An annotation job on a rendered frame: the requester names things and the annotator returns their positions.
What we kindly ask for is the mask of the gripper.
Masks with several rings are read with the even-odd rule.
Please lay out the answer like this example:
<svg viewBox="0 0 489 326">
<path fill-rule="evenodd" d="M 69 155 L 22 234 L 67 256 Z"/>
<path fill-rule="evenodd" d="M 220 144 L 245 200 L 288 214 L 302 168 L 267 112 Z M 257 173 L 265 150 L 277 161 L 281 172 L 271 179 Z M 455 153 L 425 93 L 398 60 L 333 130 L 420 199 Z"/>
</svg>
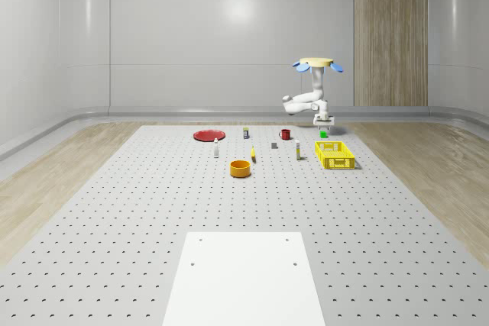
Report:
<svg viewBox="0 0 489 326">
<path fill-rule="evenodd" d="M 313 124 L 317 126 L 319 130 L 329 130 L 331 126 L 335 124 L 335 118 L 333 116 L 325 118 L 322 114 L 318 113 L 314 115 Z"/>
</svg>

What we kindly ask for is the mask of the yellow basket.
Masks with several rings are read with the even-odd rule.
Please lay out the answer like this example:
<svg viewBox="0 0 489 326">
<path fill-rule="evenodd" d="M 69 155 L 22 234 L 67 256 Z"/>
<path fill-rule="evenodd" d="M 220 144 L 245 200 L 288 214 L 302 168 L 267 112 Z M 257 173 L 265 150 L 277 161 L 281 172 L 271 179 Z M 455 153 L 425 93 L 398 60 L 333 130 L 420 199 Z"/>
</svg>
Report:
<svg viewBox="0 0 489 326">
<path fill-rule="evenodd" d="M 341 141 L 316 141 L 315 153 L 325 169 L 354 169 L 355 156 Z"/>
</svg>

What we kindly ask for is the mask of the drone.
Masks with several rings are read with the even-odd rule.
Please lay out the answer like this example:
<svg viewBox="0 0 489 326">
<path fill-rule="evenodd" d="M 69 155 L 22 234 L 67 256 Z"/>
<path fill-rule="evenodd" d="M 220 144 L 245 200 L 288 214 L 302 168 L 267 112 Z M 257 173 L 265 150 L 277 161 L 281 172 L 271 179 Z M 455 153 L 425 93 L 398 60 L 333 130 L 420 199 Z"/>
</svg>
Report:
<svg viewBox="0 0 489 326">
<path fill-rule="evenodd" d="M 307 71 L 310 68 L 316 67 L 316 68 L 326 68 L 326 67 L 331 67 L 333 70 L 335 70 L 338 73 L 343 72 L 343 68 L 334 63 L 332 59 L 328 58 L 319 58 L 319 57 L 307 57 L 307 58 L 302 58 L 299 61 L 296 61 L 293 64 L 293 67 L 296 68 L 296 70 L 300 73 L 303 73 Z"/>
</svg>

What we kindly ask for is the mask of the yellow bowl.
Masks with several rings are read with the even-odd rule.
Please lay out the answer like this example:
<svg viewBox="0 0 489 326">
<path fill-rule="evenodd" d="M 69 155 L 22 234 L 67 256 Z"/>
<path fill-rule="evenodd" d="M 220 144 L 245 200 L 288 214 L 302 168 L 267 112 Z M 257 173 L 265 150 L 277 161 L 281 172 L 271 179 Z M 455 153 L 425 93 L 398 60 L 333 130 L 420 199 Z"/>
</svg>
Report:
<svg viewBox="0 0 489 326">
<path fill-rule="evenodd" d="M 245 178 L 251 174 L 251 164 L 246 160 L 230 162 L 230 175 L 236 178 Z"/>
</svg>

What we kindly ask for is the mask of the red plate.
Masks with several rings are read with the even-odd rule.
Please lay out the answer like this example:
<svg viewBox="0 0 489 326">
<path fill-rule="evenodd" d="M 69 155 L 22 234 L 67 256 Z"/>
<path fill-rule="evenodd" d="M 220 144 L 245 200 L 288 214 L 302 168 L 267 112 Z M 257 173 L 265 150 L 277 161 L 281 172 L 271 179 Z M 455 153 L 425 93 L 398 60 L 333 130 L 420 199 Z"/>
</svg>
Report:
<svg viewBox="0 0 489 326">
<path fill-rule="evenodd" d="M 201 130 L 193 134 L 193 138 L 202 142 L 213 142 L 225 138 L 225 132 L 220 130 Z"/>
</svg>

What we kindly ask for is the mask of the white board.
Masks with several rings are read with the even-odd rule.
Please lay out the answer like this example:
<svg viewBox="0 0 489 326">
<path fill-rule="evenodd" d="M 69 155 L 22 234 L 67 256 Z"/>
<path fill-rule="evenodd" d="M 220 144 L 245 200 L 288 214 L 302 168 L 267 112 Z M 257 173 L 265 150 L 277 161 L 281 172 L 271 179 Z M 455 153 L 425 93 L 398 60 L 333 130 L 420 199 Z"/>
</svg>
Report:
<svg viewBox="0 0 489 326">
<path fill-rule="evenodd" d="M 189 232 L 163 326 L 325 326 L 299 232 Z"/>
</svg>

